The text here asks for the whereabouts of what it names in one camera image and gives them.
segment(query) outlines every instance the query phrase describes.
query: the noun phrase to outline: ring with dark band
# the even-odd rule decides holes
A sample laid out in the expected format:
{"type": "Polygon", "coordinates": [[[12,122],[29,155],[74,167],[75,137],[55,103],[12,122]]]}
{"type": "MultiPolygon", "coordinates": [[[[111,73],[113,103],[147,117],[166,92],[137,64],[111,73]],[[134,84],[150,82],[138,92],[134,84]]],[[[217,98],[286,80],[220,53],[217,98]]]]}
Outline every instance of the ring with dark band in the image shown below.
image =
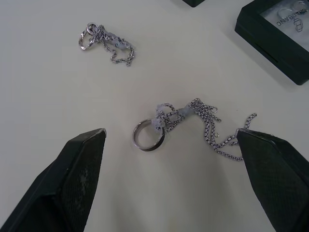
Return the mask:
{"type": "Polygon", "coordinates": [[[145,128],[145,127],[146,127],[147,125],[149,125],[149,124],[151,124],[151,119],[146,119],[146,120],[140,122],[140,123],[136,126],[136,128],[134,129],[134,131],[133,131],[133,136],[132,136],[132,138],[133,138],[133,143],[134,143],[134,145],[135,145],[137,148],[139,148],[139,149],[142,150],[142,151],[153,151],[153,150],[156,150],[158,147],[161,146],[161,144],[163,143],[164,138],[165,138],[164,129],[163,129],[163,128],[160,128],[160,136],[159,136],[159,138],[158,138],[158,141],[157,141],[154,145],[152,145],[152,146],[150,146],[150,147],[143,147],[143,146],[141,146],[141,145],[137,142],[137,134],[138,134],[138,132],[139,132],[141,129],[145,128]]]}

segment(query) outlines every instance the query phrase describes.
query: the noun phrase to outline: tangled chain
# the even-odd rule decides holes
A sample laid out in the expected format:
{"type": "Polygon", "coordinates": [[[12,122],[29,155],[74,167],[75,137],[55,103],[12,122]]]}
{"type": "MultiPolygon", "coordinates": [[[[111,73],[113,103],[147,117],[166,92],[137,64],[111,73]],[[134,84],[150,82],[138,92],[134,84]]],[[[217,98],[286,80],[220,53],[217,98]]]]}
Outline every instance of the tangled chain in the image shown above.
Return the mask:
{"type": "Polygon", "coordinates": [[[105,50],[108,52],[112,53],[112,57],[111,57],[111,61],[115,64],[118,63],[126,63],[127,66],[131,66],[132,60],[135,56],[135,52],[134,52],[134,48],[133,46],[126,41],[125,39],[121,39],[120,37],[107,32],[104,28],[103,25],[97,26],[94,23],[89,23],[87,25],[87,29],[86,32],[92,36],[92,38],[89,40],[90,41],[90,45],[89,47],[91,47],[93,44],[98,44],[98,43],[102,43],[105,50]],[[107,46],[107,43],[121,49],[121,50],[125,50],[125,49],[129,49],[130,53],[128,55],[128,57],[126,59],[116,59],[117,57],[117,52],[115,49],[111,49],[107,46]]]}
{"type": "MultiPolygon", "coordinates": [[[[170,132],[179,123],[181,123],[181,121],[183,121],[187,115],[194,113],[200,116],[202,120],[205,122],[204,137],[206,142],[209,145],[211,145],[218,154],[235,161],[242,161],[243,160],[242,157],[233,156],[224,151],[219,150],[219,148],[222,148],[227,144],[231,146],[238,145],[238,142],[236,141],[232,142],[232,140],[236,139],[236,135],[233,134],[228,136],[222,143],[220,144],[216,143],[215,137],[219,137],[219,134],[215,133],[215,127],[216,127],[215,121],[221,122],[221,119],[219,119],[213,114],[216,113],[217,111],[218,109],[216,107],[204,104],[199,98],[194,99],[187,106],[178,110],[175,110],[175,108],[171,104],[165,103],[158,105],[156,109],[156,118],[152,120],[152,124],[157,130],[159,130],[160,127],[162,127],[166,132],[170,132]],[[164,113],[163,112],[164,107],[169,107],[171,109],[171,112],[164,113]]],[[[245,129],[249,128],[252,119],[254,119],[256,116],[257,114],[254,113],[247,118],[246,123],[244,125],[245,129]]]]}

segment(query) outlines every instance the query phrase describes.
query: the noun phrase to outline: silver chain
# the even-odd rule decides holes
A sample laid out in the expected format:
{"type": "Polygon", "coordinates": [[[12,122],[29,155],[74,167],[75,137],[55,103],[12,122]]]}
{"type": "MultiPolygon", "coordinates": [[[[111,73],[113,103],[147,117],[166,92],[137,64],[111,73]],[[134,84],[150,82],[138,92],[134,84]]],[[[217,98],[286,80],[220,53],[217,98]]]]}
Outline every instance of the silver chain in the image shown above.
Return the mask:
{"type": "Polygon", "coordinates": [[[89,23],[87,25],[86,30],[81,34],[79,45],[83,50],[89,49],[93,44],[102,43],[105,50],[112,53],[111,61],[115,64],[118,63],[126,63],[127,66],[131,66],[132,60],[135,56],[133,46],[126,41],[125,39],[121,39],[120,37],[107,32],[103,25],[97,26],[95,23],[89,23]],[[85,34],[89,34],[92,38],[89,40],[89,46],[83,46],[83,38],[85,34]],[[117,52],[115,49],[111,49],[107,46],[107,44],[111,44],[121,50],[129,49],[130,53],[126,59],[116,59],[117,52]]]}
{"type": "MultiPolygon", "coordinates": [[[[219,134],[215,132],[215,121],[221,122],[221,119],[216,117],[214,113],[217,113],[218,109],[214,106],[204,104],[199,98],[194,99],[190,102],[185,108],[175,110],[175,108],[169,104],[161,104],[158,105],[156,110],[156,119],[153,120],[153,125],[156,129],[160,129],[163,127],[166,132],[170,132],[173,130],[179,123],[181,123],[188,114],[194,113],[201,117],[201,119],[205,122],[205,133],[204,138],[205,141],[213,147],[215,152],[220,155],[223,155],[226,158],[242,161],[242,157],[237,157],[230,155],[224,151],[219,150],[220,148],[229,144],[230,146],[238,145],[237,141],[232,141],[236,139],[236,134],[228,136],[223,142],[220,144],[216,143],[215,137],[219,137],[219,134]],[[168,107],[171,109],[171,112],[164,113],[163,107],[168,107]]],[[[257,114],[251,114],[244,125],[245,129],[248,129],[252,119],[254,119],[257,114]]]]}

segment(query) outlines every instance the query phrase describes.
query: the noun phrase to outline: jewelry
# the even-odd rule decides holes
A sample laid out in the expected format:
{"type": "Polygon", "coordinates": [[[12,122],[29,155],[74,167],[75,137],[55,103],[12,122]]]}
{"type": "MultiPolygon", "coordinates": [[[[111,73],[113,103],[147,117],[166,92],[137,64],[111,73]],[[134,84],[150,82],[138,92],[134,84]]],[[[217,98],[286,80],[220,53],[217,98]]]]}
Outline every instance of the jewelry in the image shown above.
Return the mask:
{"type": "MultiPolygon", "coordinates": [[[[147,119],[142,121],[137,125],[137,127],[133,131],[133,143],[135,146],[137,146],[139,149],[143,151],[153,151],[160,147],[160,145],[163,143],[165,138],[165,133],[170,132],[173,130],[179,123],[181,123],[186,116],[190,114],[196,114],[201,117],[201,119],[205,122],[205,132],[204,132],[204,138],[205,141],[213,147],[215,152],[217,152],[220,155],[223,155],[226,158],[235,160],[235,161],[242,161],[242,157],[236,157],[233,155],[230,155],[224,151],[219,150],[220,148],[226,146],[229,144],[230,146],[238,145],[237,141],[233,141],[236,139],[236,135],[238,132],[238,129],[235,134],[228,136],[223,142],[220,144],[216,143],[215,138],[219,137],[219,133],[215,132],[215,121],[221,122],[221,119],[216,117],[214,114],[218,112],[218,108],[210,105],[204,104],[199,98],[194,99],[192,102],[190,102],[188,105],[186,105],[184,108],[176,110],[171,104],[165,103],[157,106],[156,109],[156,116],[154,119],[147,119]],[[171,112],[164,113],[163,108],[168,107],[171,109],[171,112]],[[137,142],[137,133],[138,131],[143,127],[145,127],[147,124],[152,124],[152,126],[160,132],[160,136],[158,138],[158,141],[155,143],[155,145],[151,147],[142,147],[137,142]]],[[[251,114],[244,125],[245,129],[248,129],[250,126],[250,123],[252,119],[254,119],[257,116],[257,114],[251,114]]]]}
{"type": "Polygon", "coordinates": [[[125,39],[121,39],[120,37],[107,32],[104,28],[104,26],[96,25],[95,23],[88,23],[86,30],[84,30],[79,38],[79,46],[82,50],[87,50],[90,47],[92,47],[94,44],[102,43],[105,47],[105,50],[108,52],[113,53],[111,57],[111,61],[115,64],[118,63],[126,63],[127,66],[131,65],[131,62],[135,56],[135,52],[133,49],[133,46],[126,41],[125,39]],[[86,36],[86,34],[89,34],[92,36],[92,38],[89,40],[90,43],[86,46],[83,45],[83,39],[86,36]],[[130,50],[130,53],[126,59],[115,59],[117,57],[117,52],[115,49],[110,49],[107,44],[111,44],[121,50],[128,49],[130,50]]]}

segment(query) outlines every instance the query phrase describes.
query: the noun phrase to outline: white table surface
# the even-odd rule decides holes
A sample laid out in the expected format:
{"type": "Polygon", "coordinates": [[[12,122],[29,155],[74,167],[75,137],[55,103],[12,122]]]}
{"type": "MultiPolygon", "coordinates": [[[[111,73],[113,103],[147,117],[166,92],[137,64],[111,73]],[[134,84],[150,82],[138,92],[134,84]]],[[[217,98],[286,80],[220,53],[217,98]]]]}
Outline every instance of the white table surface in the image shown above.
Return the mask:
{"type": "Polygon", "coordinates": [[[309,84],[296,86],[234,32],[249,2],[1,1],[0,225],[67,140],[106,128],[86,232],[273,232],[244,163],[216,154],[197,116],[155,152],[131,141],[157,104],[201,98],[219,108],[220,138],[256,112],[251,129],[309,158],[309,84]],[[132,67],[98,45],[79,48],[88,22],[136,47],[132,67]]]}

